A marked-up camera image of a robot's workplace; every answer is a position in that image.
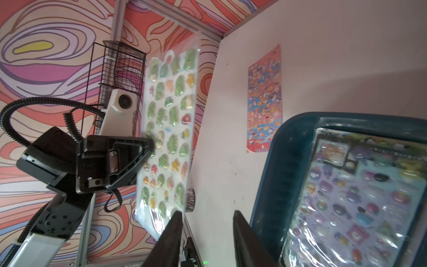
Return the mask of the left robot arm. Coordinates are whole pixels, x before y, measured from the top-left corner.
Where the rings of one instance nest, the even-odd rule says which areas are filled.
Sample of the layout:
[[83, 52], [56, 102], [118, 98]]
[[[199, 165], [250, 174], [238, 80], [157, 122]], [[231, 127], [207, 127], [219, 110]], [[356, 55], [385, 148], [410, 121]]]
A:
[[120, 189], [136, 182], [154, 150], [149, 138], [90, 135], [79, 141], [57, 127], [24, 142], [17, 167], [44, 183], [54, 197], [24, 227], [4, 267], [46, 267], [73, 236], [94, 194], [123, 203]]

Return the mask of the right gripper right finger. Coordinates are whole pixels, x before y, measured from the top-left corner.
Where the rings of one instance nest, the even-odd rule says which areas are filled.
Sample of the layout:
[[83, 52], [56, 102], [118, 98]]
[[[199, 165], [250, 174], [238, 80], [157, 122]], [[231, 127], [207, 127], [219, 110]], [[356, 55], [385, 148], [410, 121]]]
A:
[[238, 210], [233, 216], [233, 236], [237, 267], [276, 267], [250, 225]]

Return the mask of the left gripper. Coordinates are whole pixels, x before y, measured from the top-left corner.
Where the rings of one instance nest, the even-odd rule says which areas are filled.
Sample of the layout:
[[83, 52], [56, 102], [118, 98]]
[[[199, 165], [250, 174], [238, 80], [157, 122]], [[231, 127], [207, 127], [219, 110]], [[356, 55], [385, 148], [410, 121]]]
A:
[[82, 195], [135, 184], [153, 151], [148, 138], [90, 135], [76, 142], [53, 127], [30, 144], [17, 167], [52, 191]]

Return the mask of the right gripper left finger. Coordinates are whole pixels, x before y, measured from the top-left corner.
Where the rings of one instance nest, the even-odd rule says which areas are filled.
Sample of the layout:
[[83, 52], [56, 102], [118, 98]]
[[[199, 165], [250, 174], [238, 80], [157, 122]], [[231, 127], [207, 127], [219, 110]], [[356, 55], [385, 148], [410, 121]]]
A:
[[182, 230], [182, 212], [177, 211], [173, 214], [165, 231], [141, 266], [179, 267]]

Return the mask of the purple dark-edged sticker sheet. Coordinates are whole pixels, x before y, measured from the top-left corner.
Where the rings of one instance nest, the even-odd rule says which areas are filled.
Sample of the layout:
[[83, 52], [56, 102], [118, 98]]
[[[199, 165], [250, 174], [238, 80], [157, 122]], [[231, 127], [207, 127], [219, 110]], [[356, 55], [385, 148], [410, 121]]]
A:
[[426, 194], [425, 144], [318, 128], [279, 263], [401, 266]]

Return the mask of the red blue sticker sheet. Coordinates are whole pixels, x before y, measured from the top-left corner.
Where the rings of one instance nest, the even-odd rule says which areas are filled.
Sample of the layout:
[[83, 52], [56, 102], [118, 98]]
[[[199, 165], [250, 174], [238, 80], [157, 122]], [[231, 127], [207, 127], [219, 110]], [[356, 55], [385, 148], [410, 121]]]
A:
[[282, 124], [281, 47], [248, 69], [246, 152], [268, 152]]

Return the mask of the teal storage box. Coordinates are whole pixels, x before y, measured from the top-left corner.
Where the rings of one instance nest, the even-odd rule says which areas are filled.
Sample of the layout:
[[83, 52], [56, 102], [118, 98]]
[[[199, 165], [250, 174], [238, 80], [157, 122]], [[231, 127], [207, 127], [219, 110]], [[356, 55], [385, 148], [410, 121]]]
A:
[[[427, 146], [427, 122], [422, 119], [308, 112], [286, 121], [272, 140], [250, 220], [254, 233], [279, 265], [284, 238], [298, 201], [318, 128], [405, 140]], [[427, 195], [405, 252], [404, 263], [398, 267], [424, 267], [426, 264]]]

